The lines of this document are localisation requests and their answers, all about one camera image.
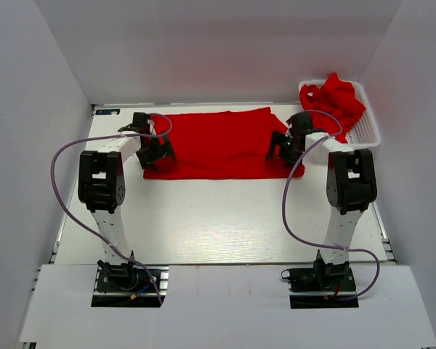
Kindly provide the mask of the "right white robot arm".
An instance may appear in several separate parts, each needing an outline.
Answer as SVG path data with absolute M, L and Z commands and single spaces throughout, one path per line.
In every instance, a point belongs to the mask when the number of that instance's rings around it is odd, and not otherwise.
M 321 111 L 302 111 L 291 116 L 285 133 L 274 131 L 266 160 L 273 159 L 275 152 L 284 161 L 289 172 L 283 199 L 296 170 L 302 168 L 305 156 L 327 166 L 326 196 L 331 205 L 330 219 L 322 244 L 311 243 L 301 238 L 303 244 L 318 248 L 313 272 L 315 284 L 329 290 L 339 283 L 349 265 L 349 250 L 359 219 L 369 205 L 376 200 L 377 187 L 372 152 L 367 148 L 354 149 L 341 143 L 336 136 L 342 126 L 330 135 L 315 128 L 311 115 L 330 117 Z

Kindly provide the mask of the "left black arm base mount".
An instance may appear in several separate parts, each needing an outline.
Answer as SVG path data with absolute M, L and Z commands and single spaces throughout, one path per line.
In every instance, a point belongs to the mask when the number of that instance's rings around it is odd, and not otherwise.
M 166 297 L 167 267 L 144 269 L 125 262 L 118 265 L 97 261 L 92 292 L 93 308 L 159 308 Z

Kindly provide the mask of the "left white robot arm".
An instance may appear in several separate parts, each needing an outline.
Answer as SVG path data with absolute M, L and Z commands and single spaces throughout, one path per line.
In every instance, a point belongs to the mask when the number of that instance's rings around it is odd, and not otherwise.
M 113 262 L 133 262 L 134 253 L 124 232 L 121 205 L 126 196 L 124 163 L 136 156 L 143 170 L 157 170 L 164 158 L 176 155 L 167 129 L 155 130 L 156 122 L 164 116 L 136 112 L 132 122 L 96 151 L 83 151 L 79 158 L 78 199 L 90 211 L 100 235 L 105 258 Z

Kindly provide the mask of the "red t shirt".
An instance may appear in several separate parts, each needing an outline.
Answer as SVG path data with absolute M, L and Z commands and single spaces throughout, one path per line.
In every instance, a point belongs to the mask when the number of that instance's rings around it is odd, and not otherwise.
M 167 137 L 176 158 L 158 160 L 144 171 L 146 180 L 279 179 L 292 169 L 283 159 L 265 160 L 272 133 L 287 130 L 269 107 L 167 117 L 153 117 L 155 131 L 173 126 Z

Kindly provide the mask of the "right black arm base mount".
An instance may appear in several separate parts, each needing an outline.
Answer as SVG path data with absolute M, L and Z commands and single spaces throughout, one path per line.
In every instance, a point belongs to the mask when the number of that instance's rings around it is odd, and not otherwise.
M 358 308 L 358 296 L 348 262 L 334 265 L 321 259 L 309 268 L 287 268 L 280 273 L 288 283 L 292 310 Z

